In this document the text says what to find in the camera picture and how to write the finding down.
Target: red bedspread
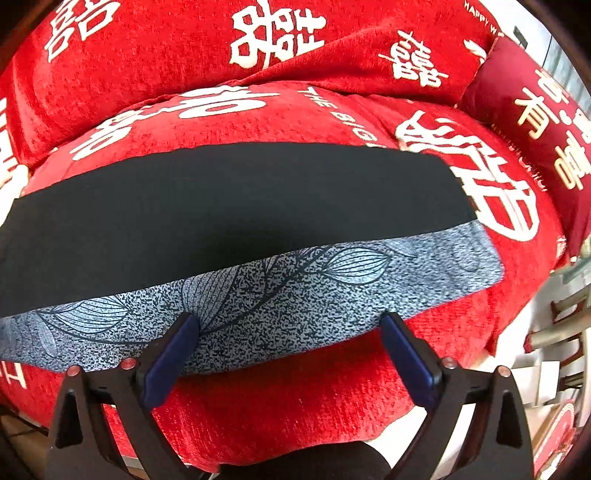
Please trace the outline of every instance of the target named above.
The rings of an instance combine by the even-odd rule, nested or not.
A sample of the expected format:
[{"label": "red bedspread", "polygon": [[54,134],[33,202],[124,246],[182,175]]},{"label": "red bedspread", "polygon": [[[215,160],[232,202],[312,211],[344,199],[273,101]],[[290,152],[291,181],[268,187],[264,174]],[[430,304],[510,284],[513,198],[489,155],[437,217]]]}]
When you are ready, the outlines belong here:
[{"label": "red bedspread", "polygon": [[[334,108],[319,104],[322,100],[318,98],[305,97],[305,93],[293,93],[305,92],[304,87],[289,83],[252,86],[252,92],[281,94],[264,97],[265,108],[234,112],[224,121],[236,132],[248,133],[251,141],[263,140],[264,135],[271,135],[269,132],[281,131],[279,117],[265,111],[278,111],[280,99],[292,95],[291,106],[282,107],[285,124],[294,125],[298,105],[309,122],[295,123],[299,127],[290,132],[292,136],[301,128],[307,132],[308,141],[322,141],[330,134],[338,138],[350,135],[350,142],[361,142],[356,144],[383,139],[386,146],[440,155],[461,179],[480,212],[480,220],[501,256],[505,277],[485,291],[413,317],[408,325],[438,354],[453,356],[464,365],[485,347],[493,351],[498,334],[547,278],[559,254],[561,231],[549,197],[503,141],[453,108],[380,96],[344,98],[318,90],[314,95],[309,91],[312,97],[336,105]],[[180,98],[170,99],[167,105],[178,101]],[[338,115],[332,112],[347,114],[353,120],[341,116],[334,122]],[[215,119],[223,116],[183,119],[178,112],[163,112],[137,121],[117,142],[72,160],[74,146],[87,141],[92,134],[89,132],[54,154],[61,173],[52,176],[52,156],[37,172],[31,188],[42,188],[70,175],[64,172],[78,174],[99,167],[109,158],[117,161],[148,151],[231,141],[231,136],[217,137]],[[370,137],[362,139],[361,131],[352,132],[361,121],[363,130],[379,137],[379,142]],[[183,131],[196,134],[184,135]],[[8,399],[48,424],[61,376],[18,364],[6,365],[2,375],[0,388]],[[185,462],[215,471],[221,463],[248,464],[311,445],[370,439],[410,407],[379,336],[373,332],[241,371],[183,378],[166,405],[154,414]],[[133,455],[116,413],[109,410],[108,415],[122,453]]]}]

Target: black fabric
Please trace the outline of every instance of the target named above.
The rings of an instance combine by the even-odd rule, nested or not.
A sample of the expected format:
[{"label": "black fabric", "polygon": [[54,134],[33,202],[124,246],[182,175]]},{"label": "black fabric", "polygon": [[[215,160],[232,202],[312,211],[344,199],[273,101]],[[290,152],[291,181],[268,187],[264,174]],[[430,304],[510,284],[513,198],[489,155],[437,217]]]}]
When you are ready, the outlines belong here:
[{"label": "black fabric", "polygon": [[260,142],[150,154],[15,201],[0,228],[0,317],[475,218],[433,155]]},{"label": "black fabric", "polygon": [[222,465],[216,480],[384,480],[385,458],[363,442],[320,445],[249,466]]}]

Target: dark red pillow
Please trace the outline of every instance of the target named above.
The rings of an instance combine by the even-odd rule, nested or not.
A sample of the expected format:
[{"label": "dark red pillow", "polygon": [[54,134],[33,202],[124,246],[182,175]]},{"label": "dark red pillow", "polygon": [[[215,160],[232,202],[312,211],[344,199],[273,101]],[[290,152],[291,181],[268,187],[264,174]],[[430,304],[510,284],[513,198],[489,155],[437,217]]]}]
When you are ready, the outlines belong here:
[{"label": "dark red pillow", "polygon": [[571,257],[591,233],[591,122],[562,87],[507,37],[496,40],[459,108],[523,156],[552,197]]}]

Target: red cushion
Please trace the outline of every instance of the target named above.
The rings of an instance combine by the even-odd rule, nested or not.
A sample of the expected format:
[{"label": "red cushion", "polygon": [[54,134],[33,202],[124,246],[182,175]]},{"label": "red cushion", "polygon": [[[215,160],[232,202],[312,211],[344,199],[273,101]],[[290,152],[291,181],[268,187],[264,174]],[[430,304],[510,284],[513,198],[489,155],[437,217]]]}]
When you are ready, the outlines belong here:
[{"label": "red cushion", "polygon": [[[93,4],[96,9],[86,8]],[[64,1],[0,78],[12,147],[20,162],[37,167],[54,147],[133,103],[240,79],[248,79],[245,85],[313,80],[344,92],[454,104],[478,69],[472,50],[488,50],[498,27],[479,2],[472,4],[478,6],[465,0],[274,2],[265,17],[267,0]],[[266,27],[256,31],[267,56],[256,54],[254,42],[252,51],[243,43],[252,40],[246,36],[252,22],[268,22],[271,44],[263,41]],[[431,50],[434,68],[449,76],[431,75],[440,87],[422,87],[415,70],[407,72],[413,79],[395,79],[392,62],[378,56],[391,57],[392,45],[402,40],[399,30],[424,41],[413,57],[423,70],[431,69]],[[277,44],[287,52],[276,51]]]},{"label": "red cushion", "polygon": [[[535,196],[531,210],[522,207],[530,219],[528,228],[519,230],[509,228],[509,216],[501,202],[496,202],[494,197],[486,199],[492,215],[485,218],[489,224],[486,230],[505,267],[500,283],[430,309],[407,322],[409,328],[428,341],[439,355],[453,356],[463,365],[470,365],[485,347],[493,351],[499,332],[517,316],[547,278],[556,260],[557,239],[561,236],[550,198],[529,177],[508,146],[467,115],[444,106],[381,96],[344,97],[320,88],[314,90],[319,95],[314,95],[306,84],[294,82],[251,86],[249,91],[280,95],[252,98],[265,105],[251,110],[192,118],[180,118],[179,111],[172,111],[138,119],[130,125],[126,136],[88,156],[72,160],[73,155],[82,151],[72,154],[72,149],[90,139],[97,131],[93,130],[54,153],[36,172],[34,188],[43,188],[72,174],[149,151],[245,138],[273,141],[275,136],[278,141],[348,142],[355,145],[373,142],[394,148],[404,141],[402,146],[411,150],[416,142],[405,139],[409,127],[400,125],[417,111],[423,111],[424,115],[417,120],[421,126],[430,130],[451,126],[454,132],[443,137],[449,139],[456,135],[458,140],[457,135],[461,135],[466,142],[460,147],[472,142],[484,149],[482,142],[486,142],[498,153],[495,156],[484,149],[490,157],[501,157],[506,161],[505,164],[496,163],[500,171],[513,181],[524,181],[527,188],[520,185]],[[172,108],[179,101],[190,98],[176,97],[165,105]],[[160,108],[162,105],[146,109],[144,115]],[[360,126],[363,129],[353,131]],[[429,152],[440,155],[452,167],[478,170],[477,157],[468,157],[465,152],[442,152],[433,146]],[[56,169],[55,174],[51,172],[52,168]],[[503,180],[499,174],[498,178],[484,180],[482,184],[514,190],[511,183]],[[531,217],[536,215],[539,223],[534,229]],[[0,390],[23,412],[48,425],[61,375],[26,366],[19,374],[12,364],[7,368],[9,374],[22,377],[23,381],[11,378],[9,383],[6,377],[0,378]],[[327,348],[239,371],[183,378],[165,406],[157,409],[154,415],[185,462],[215,471],[221,463],[243,465],[321,443],[372,439],[411,406],[410,398],[381,346],[378,332],[371,332]],[[108,416],[122,453],[133,455],[116,413],[108,409]]]},{"label": "red cushion", "polygon": [[512,40],[499,38],[460,108],[521,150],[560,215],[569,254],[591,233],[591,123]]}]

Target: red blanket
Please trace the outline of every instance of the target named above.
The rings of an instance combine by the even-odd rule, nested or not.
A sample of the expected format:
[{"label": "red blanket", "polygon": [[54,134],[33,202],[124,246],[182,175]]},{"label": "red blanket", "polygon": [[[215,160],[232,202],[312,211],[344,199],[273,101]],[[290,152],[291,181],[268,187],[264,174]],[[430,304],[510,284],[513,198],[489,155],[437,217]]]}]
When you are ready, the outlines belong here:
[{"label": "red blanket", "polygon": [[477,0],[66,0],[21,45],[0,99],[16,158],[37,167],[128,105],[230,80],[453,105],[497,28]]},{"label": "red blanket", "polygon": [[[407,324],[439,355],[453,356],[464,365],[485,347],[493,351],[498,333],[547,278],[560,253],[561,231],[551,200],[506,144],[465,114],[444,106],[380,96],[345,98],[321,89],[312,92],[299,83],[252,86],[249,91],[280,95],[251,98],[265,106],[231,114],[182,118],[177,110],[162,111],[137,119],[117,141],[72,160],[84,147],[76,149],[96,133],[93,130],[52,155],[33,178],[33,189],[147,151],[246,137],[380,143],[436,153],[472,198],[501,256],[505,277]],[[166,107],[187,98],[195,96],[172,98]],[[143,115],[162,107],[146,109]],[[231,107],[218,105],[211,111],[226,108]],[[219,131],[223,117],[226,131],[231,129],[235,137]],[[362,138],[362,131],[372,136]],[[6,365],[1,390],[23,412],[48,424],[61,375],[19,368]],[[411,405],[373,332],[240,371],[183,378],[155,417],[184,461],[215,471],[221,463],[243,465],[321,443],[371,439]],[[109,410],[108,416],[122,453],[133,455],[115,412]]]}]

